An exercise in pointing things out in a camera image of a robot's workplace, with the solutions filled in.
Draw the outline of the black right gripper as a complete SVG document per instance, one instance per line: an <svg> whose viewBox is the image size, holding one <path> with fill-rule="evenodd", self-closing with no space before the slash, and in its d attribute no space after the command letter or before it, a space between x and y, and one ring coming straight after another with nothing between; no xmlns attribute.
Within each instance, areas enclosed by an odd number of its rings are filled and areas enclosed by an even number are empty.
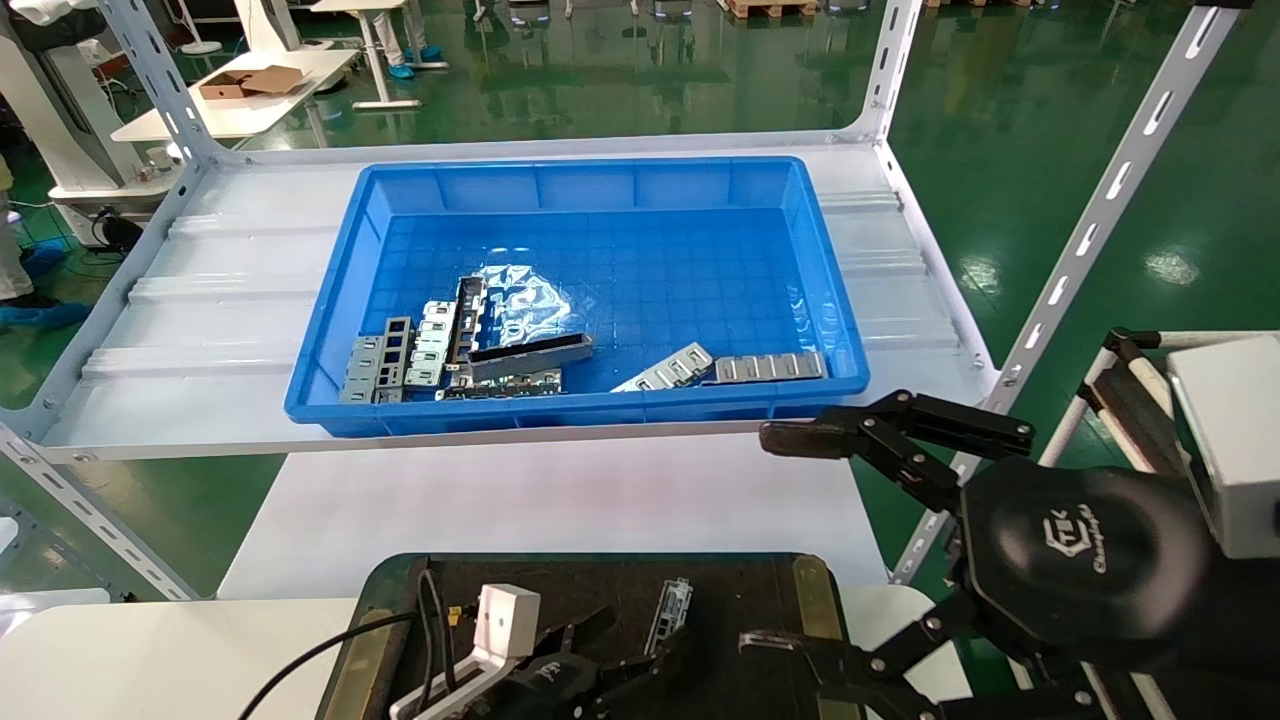
<svg viewBox="0 0 1280 720"><path fill-rule="evenodd" d="M899 389L809 421L771 420L762 448L781 457L859 457L933 512L960 509L968 577L873 650L792 632L753 630L739 650L797 653L820 700L882 719L1091 719L1079 682L934 702L906 675L960 635L982 634L1016 660L1043 646L1101 664L1152 664L1196 615L1217 546L1194 495L1125 468L1043 468L1025 459L1034 428L1016 418ZM957 471L925 451L1004 460L960 492Z"/></svg>

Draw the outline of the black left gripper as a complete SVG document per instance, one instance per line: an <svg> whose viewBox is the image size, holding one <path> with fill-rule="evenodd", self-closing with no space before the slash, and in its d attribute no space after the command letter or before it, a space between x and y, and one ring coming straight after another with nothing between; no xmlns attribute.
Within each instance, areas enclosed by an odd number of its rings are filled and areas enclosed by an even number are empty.
<svg viewBox="0 0 1280 720"><path fill-rule="evenodd" d="M630 719L666 694L692 646L678 629L652 653L618 662L586 659L585 648L616 623L612 605L544 632L540 657L500 679L480 698L481 719L577 719L598 683L598 717Z"/></svg>

